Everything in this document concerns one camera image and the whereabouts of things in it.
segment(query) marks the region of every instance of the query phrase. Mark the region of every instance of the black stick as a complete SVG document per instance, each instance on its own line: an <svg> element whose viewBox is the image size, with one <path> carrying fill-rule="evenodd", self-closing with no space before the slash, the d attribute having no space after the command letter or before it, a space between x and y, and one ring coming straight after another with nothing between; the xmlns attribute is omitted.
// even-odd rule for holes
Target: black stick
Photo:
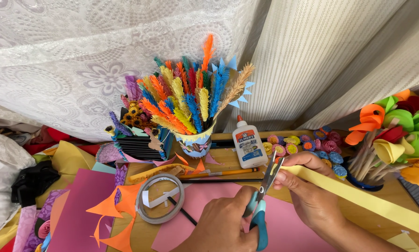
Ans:
<svg viewBox="0 0 419 252"><path fill-rule="evenodd" d="M238 179L181 179L182 183L238 183L238 182L262 182L262 178L238 178Z"/></svg>
<svg viewBox="0 0 419 252"><path fill-rule="evenodd" d="M172 202L174 205L176 205L177 204L177 202L175 202L175 200L172 198L172 197L168 197L167 198L170 202ZM188 220L190 220L193 224L194 224L194 226L197 226L197 221L195 221L192 217L191 217L191 215L189 215L184 209L180 209L180 212L182 212L182 214L184 215L184 216L186 216L186 218L188 218Z"/></svg>

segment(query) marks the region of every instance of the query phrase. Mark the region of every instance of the hand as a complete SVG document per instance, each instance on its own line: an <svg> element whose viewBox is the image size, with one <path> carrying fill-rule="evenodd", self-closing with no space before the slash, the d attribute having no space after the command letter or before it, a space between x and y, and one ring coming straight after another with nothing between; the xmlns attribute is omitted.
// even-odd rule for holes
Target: hand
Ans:
<svg viewBox="0 0 419 252"><path fill-rule="evenodd" d="M258 227L244 233L242 215L257 189L243 186L234 198L213 199L206 204L194 231L171 252L253 252Z"/></svg>
<svg viewBox="0 0 419 252"><path fill-rule="evenodd" d="M283 166L301 164L320 174L335 178L334 172L318 157L309 152L299 152L283 161ZM326 228L341 227L346 223L337 204L337 196L310 182L306 182L286 170L280 170L273 188L289 188L298 217L316 233Z"/></svg>

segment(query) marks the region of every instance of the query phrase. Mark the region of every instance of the elmer's glue bottle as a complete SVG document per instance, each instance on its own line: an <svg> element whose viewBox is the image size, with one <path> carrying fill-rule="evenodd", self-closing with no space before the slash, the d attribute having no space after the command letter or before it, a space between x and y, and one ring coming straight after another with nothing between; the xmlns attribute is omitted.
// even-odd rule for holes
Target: elmer's glue bottle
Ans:
<svg viewBox="0 0 419 252"><path fill-rule="evenodd" d="M258 130L253 125L247 125L238 115L237 129L233 131L240 167L243 169L258 167L269 161L259 137Z"/></svg>

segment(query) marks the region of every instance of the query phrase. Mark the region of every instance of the scissors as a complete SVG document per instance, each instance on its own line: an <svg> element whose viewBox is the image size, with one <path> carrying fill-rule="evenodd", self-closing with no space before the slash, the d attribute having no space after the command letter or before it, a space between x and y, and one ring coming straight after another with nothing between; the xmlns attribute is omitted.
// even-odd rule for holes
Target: scissors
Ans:
<svg viewBox="0 0 419 252"><path fill-rule="evenodd" d="M253 227L258 226L259 229L259 240L258 240L258 247L256 251L262 251L265 249L269 243L269 237L267 235L266 229L266 202L263 200L266 192L269 188L273 185L273 181L280 170L281 164L283 164L284 158L280 158L278 161L278 165L274 166L276 151L273 152L273 157L269 162L267 167L266 174L264 175L263 182L261 183L261 187L259 188L259 192L254 192L250 202L248 203L247 207L245 208L244 215L242 217L248 217L253 213L252 221L250 222L251 230Z"/></svg>

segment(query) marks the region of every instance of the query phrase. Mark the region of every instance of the glue bottle label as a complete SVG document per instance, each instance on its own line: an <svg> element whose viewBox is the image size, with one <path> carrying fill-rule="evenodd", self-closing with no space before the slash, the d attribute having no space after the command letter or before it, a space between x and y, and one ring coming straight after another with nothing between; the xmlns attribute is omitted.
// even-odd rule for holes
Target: glue bottle label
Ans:
<svg viewBox="0 0 419 252"><path fill-rule="evenodd" d="M239 149L244 152L242 157L243 161L249 160L251 158L261 157L263 153L261 149L257 146L257 140L255 139L255 134L252 129L245 130L236 134L237 144Z"/></svg>

